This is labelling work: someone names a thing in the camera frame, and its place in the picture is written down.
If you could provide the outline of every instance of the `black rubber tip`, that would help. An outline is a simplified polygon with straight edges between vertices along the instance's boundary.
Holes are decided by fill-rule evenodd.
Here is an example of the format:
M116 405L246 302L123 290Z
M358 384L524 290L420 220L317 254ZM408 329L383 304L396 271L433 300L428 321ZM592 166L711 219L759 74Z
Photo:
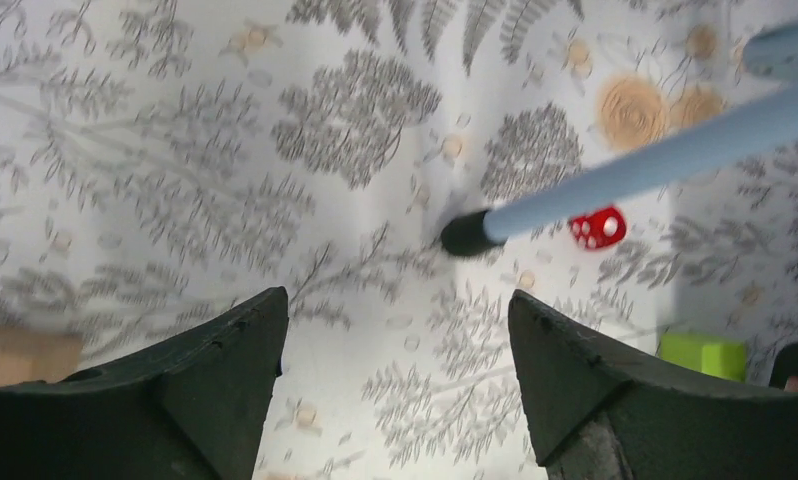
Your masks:
M491 241L484 233L484 216L488 211L462 215L449 222L440 232L443 250L456 257L475 257L504 245Z

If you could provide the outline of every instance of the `blue rod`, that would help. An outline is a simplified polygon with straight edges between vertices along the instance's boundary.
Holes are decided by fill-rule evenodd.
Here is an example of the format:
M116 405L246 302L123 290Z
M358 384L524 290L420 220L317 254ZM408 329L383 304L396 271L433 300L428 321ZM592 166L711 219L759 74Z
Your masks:
M621 198L772 151L797 139L798 85L490 210L484 216L484 233L491 241L504 243L513 235L593 212Z

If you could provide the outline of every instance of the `green block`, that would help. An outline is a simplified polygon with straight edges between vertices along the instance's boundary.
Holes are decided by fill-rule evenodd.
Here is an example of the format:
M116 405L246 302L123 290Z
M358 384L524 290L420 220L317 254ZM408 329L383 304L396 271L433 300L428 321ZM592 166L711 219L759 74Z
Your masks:
M661 336L658 357L706 375L738 382L746 379L746 346L726 338L666 333Z

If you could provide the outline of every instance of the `red die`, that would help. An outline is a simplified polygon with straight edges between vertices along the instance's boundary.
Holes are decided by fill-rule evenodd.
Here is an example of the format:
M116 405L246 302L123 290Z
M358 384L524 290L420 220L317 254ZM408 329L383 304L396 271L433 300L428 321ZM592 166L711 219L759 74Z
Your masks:
M570 233L585 250L608 248L626 236L626 219L615 207L571 218Z

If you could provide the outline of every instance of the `white tablecloth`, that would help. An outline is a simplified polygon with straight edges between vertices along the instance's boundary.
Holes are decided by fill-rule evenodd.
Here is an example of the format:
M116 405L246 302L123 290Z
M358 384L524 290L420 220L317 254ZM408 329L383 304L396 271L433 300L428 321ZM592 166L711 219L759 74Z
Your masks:
M798 0L0 0L0 323L85 365L265 287L292 326L255 478L544 478L515 287L646 351L798 339L798 143L444 258L450 215L554 185L776 85L738 64Z

